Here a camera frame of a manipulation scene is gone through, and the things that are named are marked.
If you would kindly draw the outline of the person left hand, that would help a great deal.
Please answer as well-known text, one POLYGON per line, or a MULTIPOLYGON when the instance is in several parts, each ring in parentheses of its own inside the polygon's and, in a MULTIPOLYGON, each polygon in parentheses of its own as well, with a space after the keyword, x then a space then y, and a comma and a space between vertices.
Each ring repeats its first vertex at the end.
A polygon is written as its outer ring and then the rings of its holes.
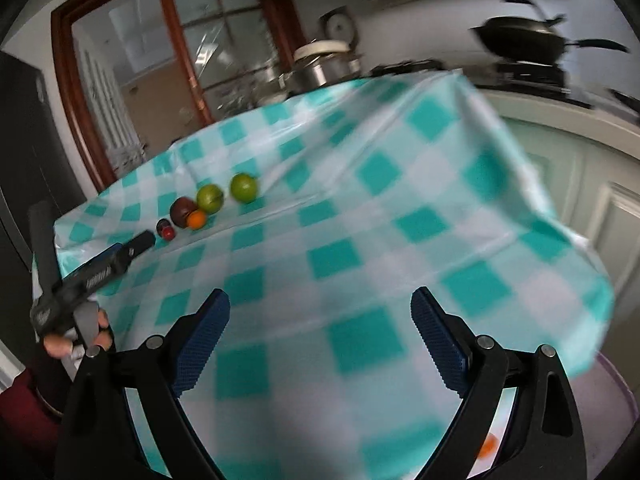
MULTIPOLYGON (((113 335, 106 311, 102 308, 98 309, 98 326, 99 331, 91 345, 99 346, 105 351, 110 350, 113 345, 113 335)), ((78 346, 79 342, 74 338, 59 334, 49 334, 43 338, 42 344, 49 356, 62 360, 66 356, 73 354, 74 348, 78 346)))

